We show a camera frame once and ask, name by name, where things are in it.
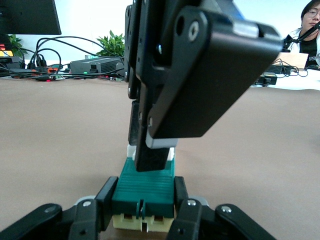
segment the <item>router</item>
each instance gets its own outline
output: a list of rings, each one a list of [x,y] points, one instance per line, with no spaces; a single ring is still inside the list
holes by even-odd
[[[10,71],[6,69],[20,69],[20,57],[18,56],[2,56],[0,57],[0,77],[10,76]]]
[[[116,73],[117,64],[122,63],[119,57],[97,57],[70,62],[71,74],[83,73]]]

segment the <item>microphone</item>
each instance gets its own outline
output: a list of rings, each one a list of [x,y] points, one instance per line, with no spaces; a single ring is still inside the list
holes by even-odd
[[[287,52],[288,47],[291,43],[296,43],[296,44],[301,43],[304,39],[306,39],[310,34],[312,34],[316,30],[320,30],[320,21],[296,39],[293,39],[292,37],[289,37],[289,38],[287,37],[283,41],[283,49],[286,50]]]

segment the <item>white lab coat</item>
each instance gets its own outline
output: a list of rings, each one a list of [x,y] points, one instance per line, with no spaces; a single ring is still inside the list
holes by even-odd
[[[297,39],[299,37],[299,34],[301,32],[301,27],[290,32],[289,36],[292,37],[293,39]],[[288,50],[290,50],[291,53],[299,53],[300,52],[300,44],[292,42]],[[320,34],[316,37],[316,56],[315,56],[315,61],[320,66]]]

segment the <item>woman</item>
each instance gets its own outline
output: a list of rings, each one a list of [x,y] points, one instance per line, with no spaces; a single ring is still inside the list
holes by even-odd
[[[290,32],[289,35],[284,39],[284,42],[291,42],[292,39],[297,39],[303,35],[306,31],[311,29],[320,21],[320,0],[310,1],[303,9],[301,13],[301,27]],[[309,54],[305,67],[310,65],[320,66],[320,34],[319,30],[315,30],[302,42],[295,43],[291,42],[286,49],[292,53],[304,53]]]

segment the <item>glasses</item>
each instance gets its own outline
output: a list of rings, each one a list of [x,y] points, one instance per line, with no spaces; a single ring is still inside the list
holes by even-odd
[[[309,18],[313,18],[314,16],[316,16],[318,13],[320,13],[320,11],[318,11],[318,9],[310,9],[309,11],[306,12],[306,15]]]

